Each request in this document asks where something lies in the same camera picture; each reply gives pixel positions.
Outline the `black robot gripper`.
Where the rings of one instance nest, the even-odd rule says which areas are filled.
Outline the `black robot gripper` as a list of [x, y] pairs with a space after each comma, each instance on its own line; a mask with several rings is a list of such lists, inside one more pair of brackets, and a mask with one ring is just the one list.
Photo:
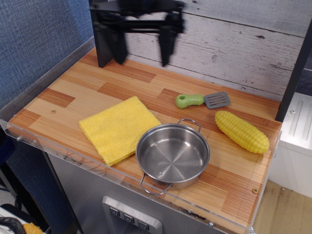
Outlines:
[[158, 33], [162, 66], [174, 53], [176, 34], [183, 33], [179, 0], [104, 0], [90, 4], [98, 30], [108, 29], [108, 42], [114, 59], [122, 64], [128, 55], [124, 33]]

